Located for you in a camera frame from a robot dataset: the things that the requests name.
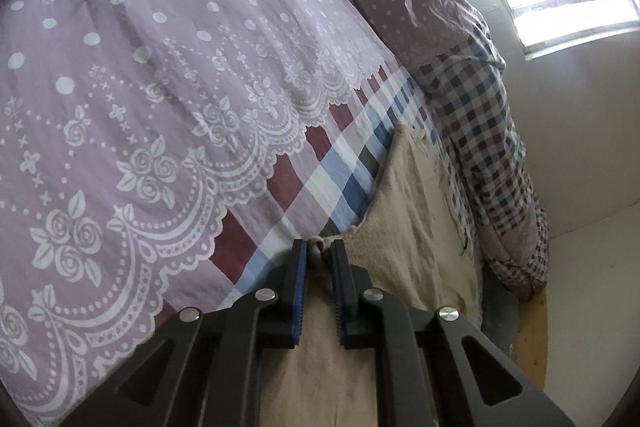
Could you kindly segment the blue-grey cartoon pillow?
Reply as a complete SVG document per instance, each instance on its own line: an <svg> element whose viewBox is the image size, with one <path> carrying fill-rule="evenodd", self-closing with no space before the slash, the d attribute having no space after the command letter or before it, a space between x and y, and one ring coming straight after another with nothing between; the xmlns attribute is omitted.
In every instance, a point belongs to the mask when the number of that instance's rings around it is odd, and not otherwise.
<svg viewBox="0 0 640 427"><path fill-rule="evenodd" d="M483 334L509 359L515 360L518 339L518 298L501 284L483 291Z"/></svg>

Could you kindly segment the beige long-sleeve garment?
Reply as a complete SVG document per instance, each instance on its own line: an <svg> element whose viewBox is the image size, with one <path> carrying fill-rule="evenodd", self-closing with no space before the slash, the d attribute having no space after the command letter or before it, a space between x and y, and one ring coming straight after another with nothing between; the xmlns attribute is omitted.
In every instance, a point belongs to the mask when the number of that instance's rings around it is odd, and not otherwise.
<svg viewBox="0 0 640 427"><path fill-rule="evenodd" d="M423 129L395 129L378 188L362 221L338 236L350 262L374 286L409 306L453 306L482 323L480 268L454 215L449 174ZM303 335L292 351L269 351L262 369L264 426L374 426L374 354L346 350L331 310L331 277L321 256L331 239L308 239Z"/></svg>

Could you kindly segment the checkered bed sheet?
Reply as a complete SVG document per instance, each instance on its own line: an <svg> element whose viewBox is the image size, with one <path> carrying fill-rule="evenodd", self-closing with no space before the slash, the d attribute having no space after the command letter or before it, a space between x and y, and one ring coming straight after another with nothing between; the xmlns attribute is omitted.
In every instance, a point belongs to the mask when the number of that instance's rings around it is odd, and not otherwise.
<svg viewBox="0 0 640 427"><path fill-rule="evenodd" d="M1 380L52 426L171 311L346 229L466 0L1 0Z"/></svg>

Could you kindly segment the checkered rolled duvet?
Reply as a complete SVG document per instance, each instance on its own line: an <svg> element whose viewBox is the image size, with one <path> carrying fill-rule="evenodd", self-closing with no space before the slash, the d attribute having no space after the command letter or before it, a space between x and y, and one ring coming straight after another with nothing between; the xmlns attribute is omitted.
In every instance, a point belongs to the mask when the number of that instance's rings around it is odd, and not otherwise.
<svg viewBox="0 0 640 427"><path fill-rule="evenodd" d="M548 281L549 229L506 95L506 62L468 0L354 0L423 90L471 205L480 251L527 301Z"/></svg>

